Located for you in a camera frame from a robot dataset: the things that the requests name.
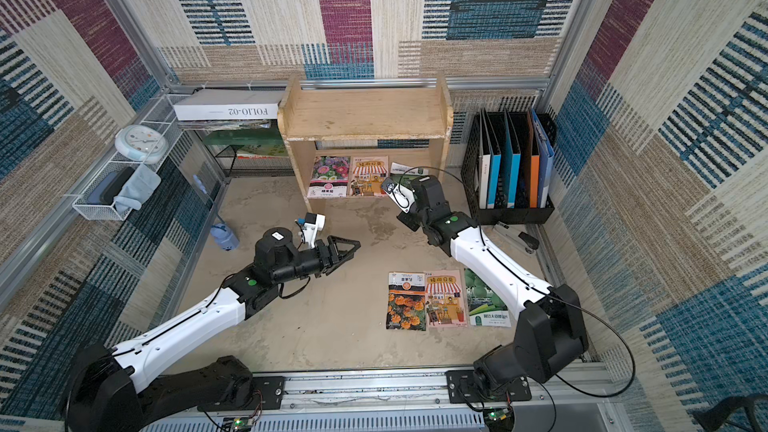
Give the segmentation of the green melon seed bag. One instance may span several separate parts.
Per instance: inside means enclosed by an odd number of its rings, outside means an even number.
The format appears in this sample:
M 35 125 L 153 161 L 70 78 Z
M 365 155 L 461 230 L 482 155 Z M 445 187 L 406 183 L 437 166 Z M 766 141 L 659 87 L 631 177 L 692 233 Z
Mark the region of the green melon seed bag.
M 398 162 L 392 162 L 390 166 L 390 174 L 393 176 L 425 176 L 429 174 L 429 168 L 424 166 L 408 166 Z
M 471 326 L 510 328 L 512 320 L 506 304 L 471 269 L 464 269 L 464 284 Z

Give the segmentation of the purple flower seed bag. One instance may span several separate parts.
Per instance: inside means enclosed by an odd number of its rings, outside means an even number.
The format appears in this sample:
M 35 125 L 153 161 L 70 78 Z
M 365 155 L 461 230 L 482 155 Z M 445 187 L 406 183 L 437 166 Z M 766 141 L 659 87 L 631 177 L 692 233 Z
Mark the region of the purple flower seed bag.
M 317 156 L 307 189 L 310 199 L 332 199 L 347 196 L 349 156 Z

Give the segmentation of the orange marigold seed bag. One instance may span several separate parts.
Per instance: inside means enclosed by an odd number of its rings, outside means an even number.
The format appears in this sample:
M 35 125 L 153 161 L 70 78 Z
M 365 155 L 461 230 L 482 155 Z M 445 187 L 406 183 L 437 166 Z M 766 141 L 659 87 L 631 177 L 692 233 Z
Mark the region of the orange marigold seed bag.
M 388 330 L 425 331 L 426 275 L 424 273 L 390 272 L 386 328 Z

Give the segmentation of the pink flower shop seed bag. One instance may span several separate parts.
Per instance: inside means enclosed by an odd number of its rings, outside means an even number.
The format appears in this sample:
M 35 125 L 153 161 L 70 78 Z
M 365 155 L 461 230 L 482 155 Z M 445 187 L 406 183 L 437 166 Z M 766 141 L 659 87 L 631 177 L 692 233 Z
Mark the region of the pink flower shop seed bag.
M 458 270 L 426 274 L 426 313 L 429 328 L 467 326 L 465 286 Z

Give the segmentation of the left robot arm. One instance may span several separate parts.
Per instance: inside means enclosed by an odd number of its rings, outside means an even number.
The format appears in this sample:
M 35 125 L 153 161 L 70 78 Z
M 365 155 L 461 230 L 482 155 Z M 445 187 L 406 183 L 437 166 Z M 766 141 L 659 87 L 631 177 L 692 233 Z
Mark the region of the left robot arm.
M 357 240 L 330 236 L 301 250 L 289 229 L 267 230 L 255 245 L 253 262 L 227 276 L 198 304 L 111 348 L 81 350 L 61 405 L 65 430 L 139 431 L 193 407 L 252 405 L 253 374 L 234 356 L 179 374 L 166 371 L 209 339 L 255 316 L 282 296 L 285 283 L 329 275 L 360 247 Z

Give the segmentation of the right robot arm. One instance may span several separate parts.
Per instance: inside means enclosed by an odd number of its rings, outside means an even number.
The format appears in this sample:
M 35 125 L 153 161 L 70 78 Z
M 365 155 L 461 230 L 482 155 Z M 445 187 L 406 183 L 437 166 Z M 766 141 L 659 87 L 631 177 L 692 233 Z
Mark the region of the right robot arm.
M 489 397 L 520 378 L 545 383 L 588 349 L 580 301 L 567 285 L 554 287 L 522 268 L 496 246 L 479 223 L 455 211 L 437 177 L 409 188 L 387 179 L 382 190 L 398 205 L 398 219 L 422 231 L 428 243 L 470 269 L 506 305 L 516 322 L 514 339 L 473 363 L 474 382 Z

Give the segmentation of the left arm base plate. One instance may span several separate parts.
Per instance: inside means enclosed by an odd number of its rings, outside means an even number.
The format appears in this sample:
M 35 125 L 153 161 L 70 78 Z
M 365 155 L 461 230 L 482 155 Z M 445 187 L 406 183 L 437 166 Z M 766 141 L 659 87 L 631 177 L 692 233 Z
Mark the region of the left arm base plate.
M 254 375 L 247 385 L 241 386 L 233 398 L 197 407 L 199 412 L 279 410 L 285 391 L 285 376 Z

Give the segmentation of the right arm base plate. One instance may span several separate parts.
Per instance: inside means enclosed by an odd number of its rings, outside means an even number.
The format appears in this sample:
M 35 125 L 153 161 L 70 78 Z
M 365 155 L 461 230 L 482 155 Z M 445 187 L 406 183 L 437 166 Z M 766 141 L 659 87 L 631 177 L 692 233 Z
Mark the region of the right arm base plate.
M 530 401 L 528 382 L 520 377 L 498 386 L 483 385 L 469 369 L 449 369 L 444 373 L 451 404 L 472 405 L 493 402 Z

